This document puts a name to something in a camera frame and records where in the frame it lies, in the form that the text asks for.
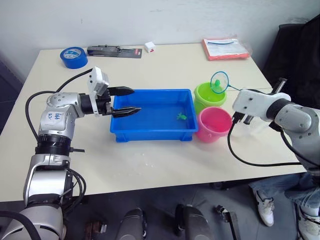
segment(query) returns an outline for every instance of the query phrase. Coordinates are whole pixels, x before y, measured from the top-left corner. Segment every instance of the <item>blue tape roll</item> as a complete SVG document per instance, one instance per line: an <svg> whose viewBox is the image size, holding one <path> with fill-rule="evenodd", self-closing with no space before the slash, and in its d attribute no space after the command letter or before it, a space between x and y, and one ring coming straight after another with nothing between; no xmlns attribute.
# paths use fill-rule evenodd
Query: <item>blue tape roll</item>
<svg viewBox="0 0 320 240"><path fill-rule="evenodd" d="M68 47L63 50L60 53L60 58L68 69L82 68L88 62L85 50L77 46Z"/></svg>

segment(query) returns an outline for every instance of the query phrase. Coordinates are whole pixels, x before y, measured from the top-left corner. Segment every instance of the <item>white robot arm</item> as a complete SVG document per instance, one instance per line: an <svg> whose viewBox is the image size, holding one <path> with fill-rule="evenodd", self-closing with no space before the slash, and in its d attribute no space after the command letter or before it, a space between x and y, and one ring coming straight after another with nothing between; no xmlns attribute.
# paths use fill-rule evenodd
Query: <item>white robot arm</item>
<svg viewBox="0 0 320 240"><path fill-rule="evenodd" d="M77 150L71 147L76 119L86 114L125 117L140 110L138 107L113 109L110 106L111 96L128 95L134 90L128 87L108 88L108 77L98 67L92 69L87 84L89 95L74 92L56 92L51 95L41 115L37 147L23 189L25 209L16 215L29 219L29 223L31 221L36 229L33 233L38 233L38 237L43 240L63 239L63 216L80 203L86 191L83 177L70 169L69 154ZM72 201L73 177L80 191L75 201ZM29 231L30 227L27 229L23 222L15 218L2 240L35 238L29 236Z"/></svg>
<svg viewBox="0 0 320 240"><path fill-rule="evenodd" d="M256 90L240 90L233 109L237 113L274 122L290 137L291 150L304 168L320 176L320 110L300 106L285 93L265 94Z"/></svg>

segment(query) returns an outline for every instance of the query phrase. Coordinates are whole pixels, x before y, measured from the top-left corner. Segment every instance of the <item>table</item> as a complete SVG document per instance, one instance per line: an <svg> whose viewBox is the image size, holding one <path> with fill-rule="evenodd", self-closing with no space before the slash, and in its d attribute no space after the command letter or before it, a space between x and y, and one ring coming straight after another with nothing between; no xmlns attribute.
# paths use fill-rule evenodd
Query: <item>table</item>
<svg viewBox="0 0 320 240"><path fill-rule="evenodd" d="M38 91L56 90L64 81L93 66L108 74L110 86L133 89L195 89L210 80L216 71L228 73L237 88L260 89L271 86L251 58L207 61L201 44L158 45L153 53L143 51L141 59L88 57L80 69L64 67L62 49L40 51L0 136L0 202L23 199L23 186L36 140L25 118L25 102ZM65 92L87 93L88 76L70 83ZM229 89L222 106L233 114L238 92ZM37 129L48 95L35 98L30 116ZM76 120L72 147L85 153L70 154L71 168L87 182L86 194L100 194L156 187L231 181L303 172L302 166L254 167L236 160L227 139L206 144L193 141L131 141L116 143L109 132L110 116L86 115ZM254 126L266 125L254 120ZM296 162L279 133L267 127L237 124L231 139L234 151L253 163Z"/></svg>

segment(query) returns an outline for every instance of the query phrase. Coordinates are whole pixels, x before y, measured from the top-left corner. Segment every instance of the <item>black tool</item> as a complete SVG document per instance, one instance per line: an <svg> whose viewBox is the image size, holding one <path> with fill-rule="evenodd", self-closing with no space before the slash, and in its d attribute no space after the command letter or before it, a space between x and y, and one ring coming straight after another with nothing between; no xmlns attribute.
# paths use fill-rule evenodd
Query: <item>black tool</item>
<svg viewBox="0 0 320 240"><path fill-rule="evenodd" d="M127 86L108 87L107 90L109 91L110 96L124 96L135 92L135 90Z"/></svg>
<svg viewBox="0 0 320 240"><path fill-rule="evenodd" d="M241 240L238 219L234 211L228 211L224 206L218 205L214 210L220 214L221 218L230 224L231 232L234 240Z"/></svg>
<svg viewBox="0 0 320 240"><path fill-rule="evenodd" d="M130 106L130 107L123 107L120 109L112 109L111 110L111 115L114 118L121 118L121 117L126 117L130 116L132 114L135 114L141 110L141 107L135 107L135 106Z"/></svg>
<svg viewBox="0 0 320 240"><path fill-rule="evenodd" d="M87 53L90 56L134 58L140 59L142 56L141 48L128 48L122 46L98 45L89 46Z"/></svg>

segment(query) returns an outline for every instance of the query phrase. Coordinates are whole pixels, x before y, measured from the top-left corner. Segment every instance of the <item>person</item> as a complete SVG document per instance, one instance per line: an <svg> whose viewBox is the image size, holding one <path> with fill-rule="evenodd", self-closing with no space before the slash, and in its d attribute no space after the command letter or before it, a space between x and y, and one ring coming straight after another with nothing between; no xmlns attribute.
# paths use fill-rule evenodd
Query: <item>person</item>
<svg viewBox="0 0 320 240"><path fill-rule="evenodd" d="M284 195L298 206L299 240L320 240L320 184L309 173L273 176L249 184L259 215L268 227L274 224L274 199Z"/></svg>

